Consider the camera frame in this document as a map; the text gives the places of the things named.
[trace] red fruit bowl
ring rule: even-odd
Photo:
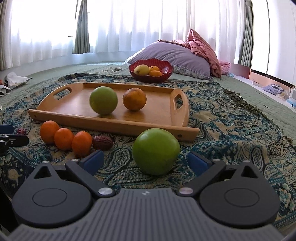
[[[145,64],[148,67],[151,66],[157,66],[160,70],[160,72],[162,72],[162,76],[150,76],[150,75],[145,75],[145,76],[140,76],[135,74],[133,71],[135,70],[135,68],[140,65],[140,64]],[[129,66],[129,71],[132,75],[132,77],[137,80],[137,81],[141,81],[141,82],[145,82],[145,83],[161,83],[166,81],[173,73],[173,66],[171,66],[171,64],[167,61],[162,61],[156,58],[151,58],[151,59],[140,59],[136,62],[134,62],[133,64],[131,64]]]

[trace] ribbed gray surface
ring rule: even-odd
[[[19,226],[11,241],[280,241],[272,225],[253,230],[224,227],[208,218],[192,198],[170,188],[122,189],[99,199],[78,222],[58,229]]]

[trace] paisley cloth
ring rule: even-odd
[[[57,87],[75,82],[143,84],[134,81],[131,76],[71,74],[1,111],[3,124],[11,124],[16,129],[24,128],[30,139],[28,146],[10,148],[5,157],[0,157],[0,183],[7,195],[13,196],[40,162],[46,160],[55,165],[74,158],[73,152],[63,152],[42,142],[39,136],[41,122],[32,120],[28,109],[37,108],[41,100]],[[190,104],[188,126],[199,128],[199,135],[193,143],[181,142],[181,153],[173,169],[167,175],[156,178],[142,174],[133,161],[131,150],[135,137],[107,134],[114,139],[114,146],[105,152],[105,163],[96,173],[97,179],[116,190],[161,187],[176,190],[194,178],[186,160],[191,150],[208,159],[222,159],[227,164],[250,160],[280,197],[281,208],[274,225],[281,228],[296,220],[296,148],[277,125],[217,82],[170,80],[158,86],[184,91]],[[74,134],[80,131],[70,129]],[[95,131],[89,133],[92,136],[100,134]]]

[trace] orange fruit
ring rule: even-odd
[[[54,135],[59,125],[53,120],[48,120],[40,127],[40,137],[46,144],[54,144]]]
[[[85,157],[90,154],[92,137],[85,131],[78,132],[72,141],[72,150],[76,157]]]
[[[145,106],[146,101],[147,97],[145,92],[138,88],[127,90],[122,97],[124,106],[129,110],[142,109]]]
[[[68,151],[71,150],[74,134],[67,128],[57,130],[54,135],[54,143],[57,148]]]
[[[150,69],[150,71],[152,71],[152,70],[158,70],[159,71],[159,68],[157,66],[151,66],[151,67],[149,67],[149,69]]]
[[[163,74],[162,74],[162,72],[160,72],[160,71],[158,71],[158,70],[151,70],[151,71],[149,72],[149,75],[150,75],[150,76],[159,77],[159,76],[162,76]]]

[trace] white wall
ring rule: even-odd
[[[95,62],[125,61],[136,51],[128,52],[106,52],[106,53],[85,53],[72,54],[65,57],[51,58],[43,61],[24,64],[15,68],[0,71],[0,79],[4,79],[10,72],[15,72],[18,76],[28,76],[43,70],[62,67],[72,64],[87,64]]]
[[[296,84],[296,6],[290,0],[253,0],[253,14],[251,69]]]

